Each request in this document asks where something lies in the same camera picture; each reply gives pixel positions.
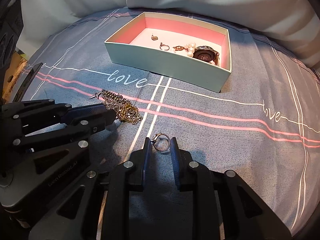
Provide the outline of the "black rose-gold watch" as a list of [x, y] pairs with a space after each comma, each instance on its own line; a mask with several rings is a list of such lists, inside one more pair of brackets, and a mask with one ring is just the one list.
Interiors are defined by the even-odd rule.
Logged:
[[193, 58], [207, 63], [213, 62], [216, 66], [218, 66], [220, 54], [210, 46], [198, 46], [195, 48]]

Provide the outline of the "white duvet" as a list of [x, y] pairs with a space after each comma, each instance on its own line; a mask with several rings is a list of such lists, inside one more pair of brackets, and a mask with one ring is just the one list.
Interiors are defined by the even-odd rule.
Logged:
[[31, 57], [50, 35], [79, 19], [125, 6], [126, 0], [21, 0], [24, 27], [17, 47]]

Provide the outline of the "open pale green box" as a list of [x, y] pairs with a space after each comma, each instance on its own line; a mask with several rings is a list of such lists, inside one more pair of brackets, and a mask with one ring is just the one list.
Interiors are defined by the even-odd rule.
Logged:
[[[151, 35], [158, 37], [153, 41]], [[229, 31], [184, 16], [143, 12], [106, 41], [112, 62], [220, 92], [232, 72]], [[195, 48], [210, 46], [219, 65], [193, 58]]]

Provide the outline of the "large white pillow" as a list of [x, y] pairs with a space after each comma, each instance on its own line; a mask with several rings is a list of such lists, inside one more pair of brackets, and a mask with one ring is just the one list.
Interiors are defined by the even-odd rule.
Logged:
[[206, 15], [253, 29], [319, 68], [319, 17], [308, 0], [126, 0], [129, 8], [169, 9]]

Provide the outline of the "small gold earring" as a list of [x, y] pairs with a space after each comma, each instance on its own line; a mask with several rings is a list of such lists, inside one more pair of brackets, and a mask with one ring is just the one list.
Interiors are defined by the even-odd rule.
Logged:
[[158, 40], [158, 37], [155, 36], [155, 35], [151, 35], [151, 39], [152, 39], [153, 41], [156, 41], [156, 40]]

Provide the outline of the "black smartphone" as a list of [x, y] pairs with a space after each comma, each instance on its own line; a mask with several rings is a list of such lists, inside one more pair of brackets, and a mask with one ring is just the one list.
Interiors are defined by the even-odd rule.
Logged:
[[25, 95], [28, 87], [30, 86], [30, 84], [32, 83], [33, 79], [35, 78], [36, 74], [39, 72], [42, 66], [43, 66], [43, 63], [41, 62], [34, 65], [33, 67], [31, 67], [30, 70], [27, 71], [27, 75], [24, 78], [23, 82], [21, 83], [18, 91], [16, 92], [13, 98], [13, 102], [22, 101], [23, 96]]

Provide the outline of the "silver ring bangle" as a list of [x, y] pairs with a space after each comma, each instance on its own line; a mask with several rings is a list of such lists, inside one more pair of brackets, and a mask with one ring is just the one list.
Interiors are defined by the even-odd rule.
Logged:
[[152, 137], [151, 143], [156, 151], [165, 152], [170, 148], [171, 140], [168, 135], [157, 133]]

